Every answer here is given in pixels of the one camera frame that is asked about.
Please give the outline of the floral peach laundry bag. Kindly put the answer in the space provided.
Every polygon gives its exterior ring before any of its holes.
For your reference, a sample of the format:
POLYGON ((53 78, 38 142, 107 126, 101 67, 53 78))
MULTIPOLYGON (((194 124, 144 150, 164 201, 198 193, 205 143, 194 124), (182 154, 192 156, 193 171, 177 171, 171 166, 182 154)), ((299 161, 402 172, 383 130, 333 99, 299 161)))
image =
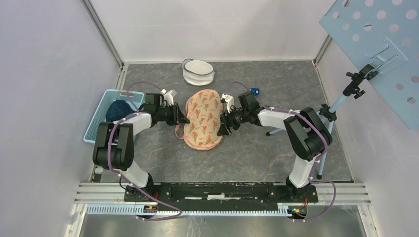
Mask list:
POLYGON ((222 140, 218 136, 223 105, 217 91, 203 89, 191 96, 185 105, 189 124, 177 125, 174 129, 178 139, 190 148, 205 151, 216 147, 222 140))

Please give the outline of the white mesh laundry bag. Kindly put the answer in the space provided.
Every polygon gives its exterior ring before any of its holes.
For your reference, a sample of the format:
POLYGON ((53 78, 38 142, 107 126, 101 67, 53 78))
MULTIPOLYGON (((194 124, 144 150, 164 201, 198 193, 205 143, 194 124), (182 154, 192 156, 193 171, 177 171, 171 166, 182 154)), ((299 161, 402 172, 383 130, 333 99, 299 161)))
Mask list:
POLYGON ((185 81, 195 86, 212 83, 215 75, 214 67, 210 63, 190 58, 182 62, 182 70, 185 81))

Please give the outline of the dark blue lace bra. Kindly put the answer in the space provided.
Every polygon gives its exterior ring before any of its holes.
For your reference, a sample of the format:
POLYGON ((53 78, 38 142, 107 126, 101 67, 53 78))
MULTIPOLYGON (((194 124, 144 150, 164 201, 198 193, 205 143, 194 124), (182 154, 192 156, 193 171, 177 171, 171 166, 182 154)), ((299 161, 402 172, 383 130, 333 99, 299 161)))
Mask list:
POLYGON ((105 121, 114 122, 121 120, 129 115, 132 115, 134 110, 131 108, 129 103, 124 100, 115 100, 108 108, 105 121))

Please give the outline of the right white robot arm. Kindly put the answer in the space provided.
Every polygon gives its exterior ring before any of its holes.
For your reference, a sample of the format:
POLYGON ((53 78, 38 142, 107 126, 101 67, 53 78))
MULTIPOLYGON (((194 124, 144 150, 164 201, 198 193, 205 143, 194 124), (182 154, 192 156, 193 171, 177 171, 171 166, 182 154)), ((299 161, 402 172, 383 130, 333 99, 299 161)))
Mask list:
POLYGON ((227 136, 238 130, 243 123, 274 127, 287 133, 296 154, 293 169, 286 178, 286 197, 299 201, 308 194, 310 173, 317 157, 324 154, 333 139, 313 108, 285 111, 261 105, 250 91, 238 96, 240 107, 234 106, 234 98, 222 94, 224 111, 220 115, 218 136, 227 136))

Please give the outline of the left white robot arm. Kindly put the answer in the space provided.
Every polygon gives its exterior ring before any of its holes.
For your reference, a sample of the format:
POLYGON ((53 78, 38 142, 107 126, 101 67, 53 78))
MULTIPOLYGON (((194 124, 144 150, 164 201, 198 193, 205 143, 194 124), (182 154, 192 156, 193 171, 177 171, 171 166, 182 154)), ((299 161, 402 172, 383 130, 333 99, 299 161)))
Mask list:
POLYGON ((155 197, 152 176, 134 161, 134 138, 159 122, 169 126, 189 124, 190 120, 173 101, 172 92, 147 93, 138 111, 130 112, 118 121, 101 122, 98 126, 92 161, 103 169, 116 173, 136 189, 143 201, 155 197))

